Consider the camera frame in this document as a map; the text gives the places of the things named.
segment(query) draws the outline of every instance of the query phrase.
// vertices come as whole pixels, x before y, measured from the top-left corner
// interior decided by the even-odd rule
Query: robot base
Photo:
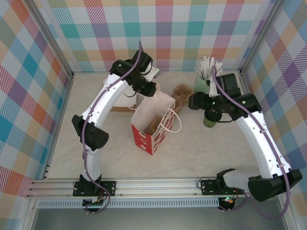
[[[101,181],[101,176],[95,181],[97,184],[104,187],[110,196],[115,196],[116,181]],[[106,192],[102,191],[99,187],[91,181],[86,180],[82,174],[79,181],[74,183],[74,190],[72,196],[106,196]]]
[[[203,196],[208,195],[243,195],[241,189],[225,188],[223,191],[220,190],[217,180],[201,180],[201,194]]]
[[[224,175],[232,173],[235,169],[227,169],[222,172],[219,172],[216,175],[216,184],[221,193],[225,194],[229,187],[227,187],[224,180]],[[302,179],[302,173],[296,170],[289,170],[287,173],[287,178],[290,184],[290,188],[296,185]],[[253,195],[255,200],[262,202],[267,199],[270,199],[274,196],[286,192],[286,185],[284,176],[274,176],[274,178],[262,178],[259,176],[252,176],[248,178],[248,190]]]
[[[236,199],[229,200],[227,198],[219,198],[220,206],[217,207],[219,210],[231,210],[235,207]]]

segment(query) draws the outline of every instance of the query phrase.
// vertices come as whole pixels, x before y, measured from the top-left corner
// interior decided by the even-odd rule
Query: aluminum frame
[[[47,43],[51,47],[52,51],[54,52],[56,58],[60,62],[63,67],[64,72],[67,76],[71,79],[73,78],[73,71],[70,68],[64,54],[62,53],[56,39],[54,38],[49,26],[45,22],[42,14],[40,13],[37,5],[33,2],[33,0],[23,0],[24,5],[32,15],[33,19],[38,25],[39,30],[43,34],[44,38],[46,39]]]
[[[245,62],[242,65],[241,73],[244,77],[244,74],[248,70],[249,66],[254,61],[257,52],[259,51],[262,43],[267,38],[270,30],[272,29],[274,22],[276,21],[280,11],[283,9],[284,5],[286,4],[287,0],[276,0],[270,14],[267,17],[267,20],[264,22],[263,27],[261,28],[257,40],[253,47],[251,48]]]
[[[112,199],[225,197],[224,195],[203,196],[201,190],[196,186],[199,178],[107,178],[102,180],[117,182],[115,196],[111,197]],[[72,196],[73,181],[73,179],[34,180],[30,187],[28,198],[80,199],[81,197]]]
[[[74,81],[74,75],[72,76],[71,79],[69,79],[69,82],[68,82],[67,92],[66,92],[65,99],[64,99],[64,102],[63,102],[63,107],[62,107],[61,113],[59,115],[59,121],[58,121],[57,126],[55,128],[53,141],[52,141],[52,144],[51,144],[51,147],[50,147],[49,154],[47,155],[47,161],[44,163],[44,166],[43,166],[45,170],[43,170],[41,172],[41,175],[40,175],[41,179],[46,179],[46,173],[49,171],[49,167],[50,167],[50,164],[51,164],[51,161],[52,161],[54,150],[56,148],[56,144],[57,144],[57,141],[58,141],[59,132],[61,130],[63,118],[64,118],[64,115],[65,115],[66,107],[67,107],[68,100],[69,100],[69,97],[70,97],[70,94],[71,94],[73,81]]]

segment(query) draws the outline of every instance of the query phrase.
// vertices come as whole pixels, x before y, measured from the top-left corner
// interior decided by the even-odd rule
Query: paper bag
[[[131,118],[136,146],[153,155],[168,133],[165,128],[170,130],[173,127],[174,110],[175,99],[160,90],[153,97],[145,97]],[[153,135],[145,134],[144,131],[156,116],[163,116],[157,131]]]

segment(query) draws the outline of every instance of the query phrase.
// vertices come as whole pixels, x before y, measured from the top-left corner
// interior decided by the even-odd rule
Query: green container
[[[196,77],[194,92],[203,92],[205,94],[209,94],[210,86],[207,85],[206,81],[201,79],[200,76]]]
[[[212,128],[216,125],[216,122],[213,121],[208,121],[206,119],[206,117],[203,118],[203,124],[207,127],[207,128]]]

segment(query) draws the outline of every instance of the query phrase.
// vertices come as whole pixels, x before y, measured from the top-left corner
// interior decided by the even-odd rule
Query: metal rail
[[[272,10],[271,10],[270,14],[268,15],[267,20],[265,21],[263,27],[261,28],[261,30],[259,32],[259,35],[257,37],[255,44],[251,48],[245,62],[242,65],[241,70],[242,70],[243,77],[245,77],[244,74],[246,73],[246,71],[248,70],[248,68],[250,67],[252,62],[254,61],[256,54],[258,53],[262,43],[267,38],[270,30],[272,29],[272,27],[274,25],[274,22],[276,21],[280,11],[283,9],[286,2],[287,2],[287,0],[277,0],[277,1],[275,1],[275,4],[273,5]]]
[[[65,71],[65,74],[72,78],[72,69],[70,68],[64,54],[62,53],[56,39],[52,35],[51,30],[49,29],[49,26],[46,24],[43,16],[41,15],[38,7],[33,2],[33,0],[23,0],[24,5],[32,15],[33,19],[38,25],[39,30],[43,34],[44,38],[46,39],[48,45],[51,47],[52,51],[54,52],[56,58],[60,62],[61,66],[63,67],[63,70]]]
[[[106,179],[116,181],[112,199],[127,198],[201,198],[196,183],[199,178]],[[80,199],[73,197],[73,179],[34,180],[28,193],[30,199]]]

